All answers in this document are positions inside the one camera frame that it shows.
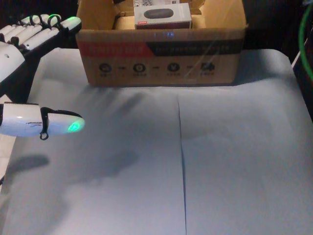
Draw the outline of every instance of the robotic hand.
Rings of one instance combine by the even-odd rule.
[[[62,40],[81,29],[81,20],[71,17],[61,22],[59,15],[26,17],[18,24],[0,30],[0,97],[10,84],[23,79],[27,66],[33,59],[40,59]],[[77,113],[40,108],[38,104],[0,104],[0,133],[31,137],[78,132],[85,126]]]

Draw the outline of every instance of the gray tabletop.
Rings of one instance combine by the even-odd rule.
[[[76,134],[17,138],[3,235],[313,234],[313,125],[288,58],[244,51],[233,87],[105,89],[56,49],[29,102]]]

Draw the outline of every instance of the black mouse picture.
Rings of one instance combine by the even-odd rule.
[[[148,10],[144,14],[144,17],[148,19],[161,19],[161,18],[170,18],[174,15],[172,9],[153,9]]]

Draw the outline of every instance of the green cable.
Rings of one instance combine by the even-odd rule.
[[[310,4],[307,8],[307,10],[305,11],[303,18],[301,20],[301,24],[300,24],[300,29],[299,29],[299,49],[300,49],[300,54],[301,54],[301,60],[302,60],[302,64],[303,67],[305,69],[305,71],[307,72],[308,76],[310,77],[311,81],[313,82],[313,71],[312,68],[310,66],[310,63],[307,59],[307,55],[305,53],[305,45],[304,45],[304,32],[306,29],[306,25],[307,25],[307,21],[310,15],[310,11],[312,9],[312,5]]]

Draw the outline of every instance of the printed icon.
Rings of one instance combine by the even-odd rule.
[[[144,72],[146,70],[146,67],[143,64],[135,64],[133,70],[135,72]]]
[[[215,69],[215,66],[213,63],[202,63],[201,64],[201,70],[202,71],[206,71],[206,70],[209,70],[209,71],[213,71]]]
[[[99,69],[102,72],[111,72],[112,71],[112,67],[109,64],[101,64],[101,65],[99,65]]]
[[[167,66],[167,70],[170,72],[177,72],[179,69],[180,69],[180,66],[177,63],[170,63]]]

